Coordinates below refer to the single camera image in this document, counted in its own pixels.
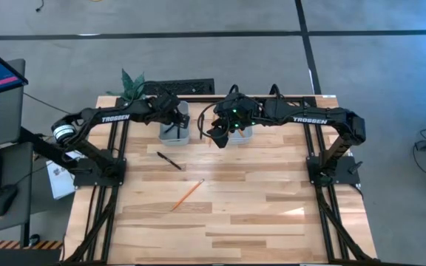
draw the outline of wooden table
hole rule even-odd
[[[338,106],[335,97],[312,97],[319,107]],[[100,107],[114,104],[114,97],[98,99]],[[158,123],[130,123],[128,172],[119,192],[108,263],[327,262],[315,192],[305,166],[303,125],[255,126],[249,144],[219,149],[209,139],[199,138],[197,118],[206,105],[189,104],[192,123],[187,146],[163,146]],[[212,119],[210,109],[206,128]],[[89,141],[105,149],[109,130],[109,124],[95,127]],[[329,147],[337,133],[323,126],[323,134]],[[183,171],[159,158],[157,151]],[[205,182],[171,212],[201,179]],[[349,185],[336,185],[336,190],[343,225],[364,252],[375,256],[361,196]],[[89,187],[76,192],[65,236],[66,257],[84,238],[91,193]],[[330,228],[339,258],[336,231]],[[103,235],[104,228],[95,258],[100,257]]]

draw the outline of pencil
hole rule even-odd
[[[175,204],[175,206],[174,206],[174,208],[172,208],[171,209],[171,211],[174,211],[180,204],[182,204],[182,202],[188,197],[188,196],[190,196],[190,194],[193,192],[193,191],[195,191],[195,189],[197,189],[200,185],[201,185],[201,183],[203,183],[203,181],[205,181],[204,179],[202,179],[202,180],[200,180],[200,181],[198,181],[198,183],[197,183],[197,185],[195,185],[193,188],[191,188],[190,190],[189,190],[189,192],[187,192],[186,194],[185,194],[185,196],[183,196],[176,204]]]

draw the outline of concrete floor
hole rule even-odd
[[[309,30],[426,30],[426,0],[302,0]],[[0,35],[299,30],[290,0],[0,0]],[[426,175],[411,148],[426,128],[426,35],[311,37],[323,94],[366,119],[353,148],[379,258],[426,265]],[[214,78],[217,94],[311,94],[301,37],[0,41],[0,56],[25,58],[26,92],[76,112],[121,89],[121,68],[148,79]],[[49,133],[62,116],[24,99],[23,125]],[[426,168],[426,153],[417,154]],[[33,216],[33,231],[61,239],[70,201]],[[18,230],[0,232],[17,239]]]

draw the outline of desk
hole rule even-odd
[[[14,184],[32,171],[33,145],[23,143],[0,149],[1,186]],[[21,243],[28,238],[31,177],[18,184],[18,194],[10,209],[0,217],[0,230],[21,225]]]
[[[312,97],[319,107],[338,106],[336,98]],[[114,97],[98,99],[100,107],[114,105]],[[128,169],[119,190],[108,263],[327,262],[314,187],[305,165],[308,150],[303,125],[255,126],[249,144],[218,149],[214,143],[209,145],[209,139],[200,140],[196,127],[207,105],[189,103],[191,140],[187,146],[163,146],[157,139],[158,123],[130,123],[125,154]],[[206,127],[212,119],[210,109]],[[95,127],[89,141],[106,148],[109,130],[109,124]],[[322,130],[328,148],[337,133],[327,126]],[[314,142],[318,151],[315,136]],[[156,151],[184,170],[178,171]],[[170,212],[203,178],[205,182]],[[364,252],[375,256],[361,196],[349,185],[336,185],[336,190],[343,225]],[[84,238],[91,193],[92,188],[75,193],[65,237],[66,257]],[[339,258],[336,232],[330,227]],[[103,235],[102,228],[95,258],[101,254]]]

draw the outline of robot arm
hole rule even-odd
[[[78,173],[79,178],[75,178],[75,185],[87,183],[112,185],[120,182],[124,176],[126,164],[123,163],[123,158],[114,158],[111,151],[100,150],[86,140],[94,126],[131,120],[145,124],[173,123],[186,128],[190,117],[178,111],[179,103],[177,96],[166,92],[157,97],[134,100],[121,106],[83,109],[79,113],[66,115],[54,123],[51,129],[56,140],[56,148],[62,151],[61,161],[64,167],[72,174],[79,172],[79,169],[85,169],[86,173]],[[66,152],[74,150],[81,152],[86,158],[74,161],[65,155]]]
[[[59,145],[68,147],[83,140],[96,125],[122,120],[145,123],[173,123],[182,128],[189,124],[189,116],[177,109],[180,100],[175,95],[164,93],[158,97],[134,100],[123,106],[83,109],[76,114],[66,115],[52,125],[53,135]]]
[[[219,117],[213,121],[213,128],[203,133],[204,112],[198,119],[203,135],[210,137],[219,148],[228,142],[228,133],[260,124],[281,126],[285,123],[310,123],[334,127],[339,134],[332,147],[320,154],[320,171],[325,176],[334,176],[338,159],[351,147],[363,143],[365,123],[362,118],[343,108],[316,108],[292,106],[278,94],[276,98],[250,98],[238,91],[232,92],[216,103],[214,113]]]

